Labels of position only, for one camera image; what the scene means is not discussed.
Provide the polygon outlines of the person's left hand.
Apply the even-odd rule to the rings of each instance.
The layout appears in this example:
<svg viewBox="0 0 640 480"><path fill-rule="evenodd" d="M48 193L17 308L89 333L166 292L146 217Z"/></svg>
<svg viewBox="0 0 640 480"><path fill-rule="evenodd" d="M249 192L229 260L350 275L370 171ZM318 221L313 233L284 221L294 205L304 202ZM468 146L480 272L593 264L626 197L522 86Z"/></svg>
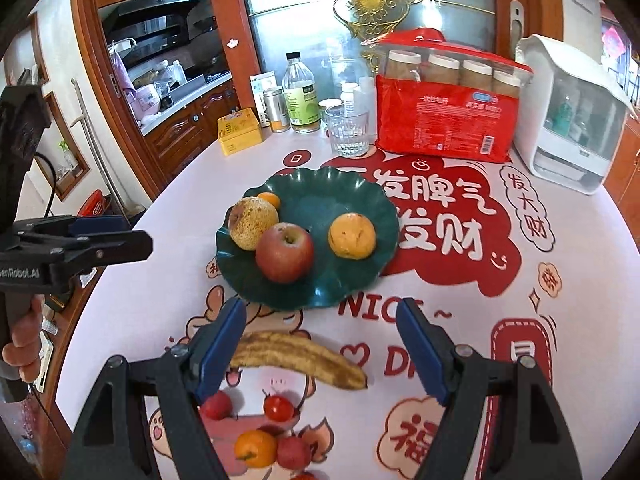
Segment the person's left hand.
<svg viewBox="0 0 640 480"><path fill-rule="evenodd" d="M40 372L40 332L42 324L43 295L32 296L29 310L11 330L11 341L2 349L2 358L15 367L26 384L34 382Z"/></svg>

